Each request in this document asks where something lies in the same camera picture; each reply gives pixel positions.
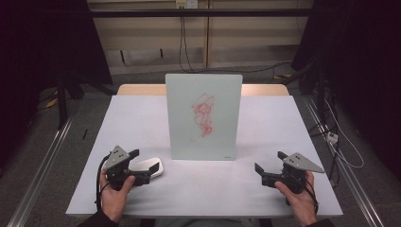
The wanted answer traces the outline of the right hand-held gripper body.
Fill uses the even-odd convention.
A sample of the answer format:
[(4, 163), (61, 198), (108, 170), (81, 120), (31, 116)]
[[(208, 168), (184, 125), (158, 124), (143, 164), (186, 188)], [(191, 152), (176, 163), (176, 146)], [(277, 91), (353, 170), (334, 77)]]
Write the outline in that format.
[(263, 185), (275, 187), (274, 184), (276, 182), (281, 182), (285, 184), (292, 193), (300, 194), (304, 191), (306, 182), (305, 172), (307, 170), (324, 173), (322, 167), (316, 165), (299, 152), (288, 155), (287, 158), (281, 161), (283, 162), (283, 169), (281, 173), (274, 174), (264, 171), (263, 176), (261, 176)]

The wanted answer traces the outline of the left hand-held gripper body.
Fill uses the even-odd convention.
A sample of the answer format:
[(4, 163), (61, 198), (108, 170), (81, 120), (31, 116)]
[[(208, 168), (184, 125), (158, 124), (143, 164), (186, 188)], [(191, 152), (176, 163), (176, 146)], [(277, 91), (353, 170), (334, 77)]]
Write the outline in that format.
[(129, 176), (134, 176), (134, 186), (149, 184), (151, 173), (149, 170), (129, 170), (130, 155), (119, 146), (115, 146), (107, 159), (104, 169), (106, 170), (107, 181), (111, 188), (120, 190)]

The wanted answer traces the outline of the white board eraser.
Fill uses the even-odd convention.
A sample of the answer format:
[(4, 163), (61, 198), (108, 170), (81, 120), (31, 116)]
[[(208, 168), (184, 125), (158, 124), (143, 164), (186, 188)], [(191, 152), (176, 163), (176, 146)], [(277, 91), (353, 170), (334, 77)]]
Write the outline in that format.
[(129, 170), (132, 170), (132, 171), (148, 170), (150, 167), (152, 167), (156, 164), (159, 165), (159, 169), (150, 176), (150, 178), (153, 179), (164, 173), (164, 166), (163, 166), (161, 160), (157, 157), (150, 158), (150, 159), (141, 161), (139, 163), (130, 163)]

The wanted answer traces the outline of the person's right hand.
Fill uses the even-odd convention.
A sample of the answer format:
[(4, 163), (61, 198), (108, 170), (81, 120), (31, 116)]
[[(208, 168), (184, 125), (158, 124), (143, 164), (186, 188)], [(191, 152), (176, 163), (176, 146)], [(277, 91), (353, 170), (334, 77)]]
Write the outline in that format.
[(317, 221), (315, 201), (306, 191), (294, 194), (281, 182), (274, 185), (288, 199), (293, 216), (301, 227), (307, 227)]

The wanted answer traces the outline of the person's left hand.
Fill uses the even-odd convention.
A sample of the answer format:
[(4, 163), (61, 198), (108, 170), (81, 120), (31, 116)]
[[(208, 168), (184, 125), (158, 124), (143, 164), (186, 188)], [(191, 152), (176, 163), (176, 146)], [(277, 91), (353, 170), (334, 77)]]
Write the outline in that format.
[(128, 194), (131, 191), (134, 181), (135, 177), (129, 176), (120, 190), (114, 190), (107, 181), (106, 171), (102, 170), (100, 172), (101, 207), (103, 213), (111, 221), (118, 223), (122, 219)]

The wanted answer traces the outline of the glass whiteboard with red scribble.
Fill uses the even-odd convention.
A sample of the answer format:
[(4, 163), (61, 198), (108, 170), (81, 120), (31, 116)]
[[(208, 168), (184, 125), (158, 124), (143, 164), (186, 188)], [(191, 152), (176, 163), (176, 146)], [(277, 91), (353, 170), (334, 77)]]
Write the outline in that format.
[(234, 160), (242, 80), (240, 75), (166, 75), (172, 158)]

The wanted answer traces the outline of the wooden table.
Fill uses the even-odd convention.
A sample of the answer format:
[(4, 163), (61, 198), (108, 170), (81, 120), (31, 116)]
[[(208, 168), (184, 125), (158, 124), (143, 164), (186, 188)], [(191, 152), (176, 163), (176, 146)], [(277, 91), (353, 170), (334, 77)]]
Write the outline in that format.
[[(164, 84), (123, 84), (117, 93), (120, 96), (165, 96)], [(288, 96), (288, 88), (282, 84), (243, 84), (243, 96)]]

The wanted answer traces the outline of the black metal stand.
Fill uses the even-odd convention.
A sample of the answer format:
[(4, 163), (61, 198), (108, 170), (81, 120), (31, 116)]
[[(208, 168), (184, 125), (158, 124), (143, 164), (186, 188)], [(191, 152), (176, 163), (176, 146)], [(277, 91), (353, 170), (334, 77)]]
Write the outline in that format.
[(59, 126), (61, 130), (67, 121), (68, 113), (66, 106), (66, 95), (73, 99), (82, 99), (84, 92), (79, 85), (79, 77), (73, 73), (60, 73), (57, 77), (57, 98), (59, 103)]
[(303, 95), (310, 95), (316, 92), (317, 115), (323, 124), (326, 123), (324, 116), (324, 74), (324, 64), (317, 59), (312, 59), (304, 68), (282, 81), (283, 85), (289, 85), (291, 82), (298, 80), (300, 91)]

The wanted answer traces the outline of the person's lap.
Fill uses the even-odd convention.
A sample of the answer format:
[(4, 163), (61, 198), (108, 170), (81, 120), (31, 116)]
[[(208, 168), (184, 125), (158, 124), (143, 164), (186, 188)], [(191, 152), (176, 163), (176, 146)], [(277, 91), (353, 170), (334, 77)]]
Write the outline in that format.
[(155, 227), (260, 227), (255, 218), (160, 218)]

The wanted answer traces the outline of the black horizontal bar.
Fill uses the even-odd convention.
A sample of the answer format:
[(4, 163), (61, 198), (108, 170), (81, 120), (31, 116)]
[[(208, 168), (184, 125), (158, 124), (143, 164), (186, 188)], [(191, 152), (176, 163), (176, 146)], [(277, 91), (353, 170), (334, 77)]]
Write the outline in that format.
[(300, 17), (314, 13), (313, 9), (136, 9), (93, 10), (96, 18), (125, 17)]

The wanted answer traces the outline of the metal floor rail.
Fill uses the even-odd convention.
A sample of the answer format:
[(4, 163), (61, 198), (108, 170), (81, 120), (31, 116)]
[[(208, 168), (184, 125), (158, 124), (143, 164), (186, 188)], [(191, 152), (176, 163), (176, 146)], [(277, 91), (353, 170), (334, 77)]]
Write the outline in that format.
[(24, 196), (17, 205), (7, 227), (25, 227), (27, 218), (44, 187), (44, 182), (61, 150), (65, 137), (70, 131), (73, 121), (74, 116), (68, 117), (63, 126), (57, 130), (44, 159), (32, 178)]
[(375, 206), (373, 205), (371, 199), (369, 198), (366, 191), (363, 189), (362, 184), (357, 179), (357, 176), (354, 173), (354, 169), (361, 169), (364, 167), (365, 162), (363, 157), (360, 155), (360, 152), (355, 147), (355, 145), (349, 140), (349, 138), (343, 133), (343, 130), (340, 127), (338, 119), (333, 112), (333, 108), (330, 104), (325, 100), (324, 101), (324, 110), (330, 112), (335, 122), (337, 130), (340, 132), (348, 144), (350, 144), (355, 152), (357, 153), (359, 159), (361, 160), (361, 165), (351, 164), (343, 155), (339, 147), (339, 141), (337, 144), (333, 145), (326, 140), (326, 135), (329, 132), (329, 127), (326, 124), (323, 124), (317, 115), (317, 105), (315, 101), (311, 97), (305, 97), (305, 103), (308, 109), (310, 110), (314, 120), (318, 124), (318, 128), (323, 136), (324, 141), (326, 142), (330, 153), (333, 156), (333, 161), (336, 163), (339, 172), (342, 174), (343, 179), (347, 182), (348, 187), (351, 190), (352, 195), (356, 199), (357, 205), (361, 210), (363, 216), (367, 220), (370, 227), (384, 227), (382, 220), (377, 213)]

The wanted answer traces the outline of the white wall socket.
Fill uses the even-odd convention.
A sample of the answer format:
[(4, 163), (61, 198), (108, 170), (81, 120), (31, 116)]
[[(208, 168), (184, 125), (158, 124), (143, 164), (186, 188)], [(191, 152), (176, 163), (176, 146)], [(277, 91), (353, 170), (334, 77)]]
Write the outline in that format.
[(198, 0), (175, 0), (177, 9), (197, 9)]

